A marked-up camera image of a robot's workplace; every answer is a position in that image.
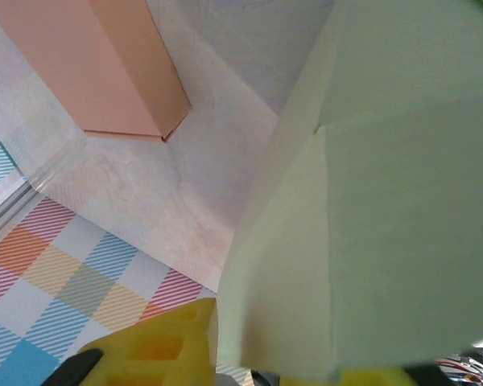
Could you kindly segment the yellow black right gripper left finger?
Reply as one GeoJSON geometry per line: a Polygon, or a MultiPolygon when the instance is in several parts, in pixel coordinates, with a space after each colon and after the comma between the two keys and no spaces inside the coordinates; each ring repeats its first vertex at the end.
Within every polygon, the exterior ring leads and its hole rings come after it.
{"type": "Polygon", "coordinates": [[[215,386],[218,317],[202,298],[96,339],[43,386],[215,386]]]}

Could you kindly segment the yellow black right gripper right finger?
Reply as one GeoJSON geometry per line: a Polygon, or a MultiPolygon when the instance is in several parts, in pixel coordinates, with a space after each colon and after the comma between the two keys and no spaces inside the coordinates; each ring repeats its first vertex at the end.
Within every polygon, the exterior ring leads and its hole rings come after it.
{"type": "Polygon", "coordinates": [[[340,386],[416,386],[400,368],[344,371],[340,386]]]}

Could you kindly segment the green paper box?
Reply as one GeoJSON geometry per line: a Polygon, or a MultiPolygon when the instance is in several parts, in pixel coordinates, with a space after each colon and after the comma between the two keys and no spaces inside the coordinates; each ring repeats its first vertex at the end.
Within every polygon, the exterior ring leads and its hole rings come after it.
{"type": "Polygon", "coordinates": [[[483,339],[483,0],[335,0],[217,310],[220,363],[303,380],[483,339]]]}

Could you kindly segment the aluminium side rail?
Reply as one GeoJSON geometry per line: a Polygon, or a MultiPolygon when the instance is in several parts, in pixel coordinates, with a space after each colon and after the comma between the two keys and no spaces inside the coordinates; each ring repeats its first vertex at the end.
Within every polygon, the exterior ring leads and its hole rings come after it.
{"type": "Polygon", "coordinates": [[[8,228],[14,227],[15,218],[23,210],[64,177],[72,161],[76,160],[77,154],[78,151],[75,149],[63,148],[0,204],[0,236],[7,234],[8,228]]]}

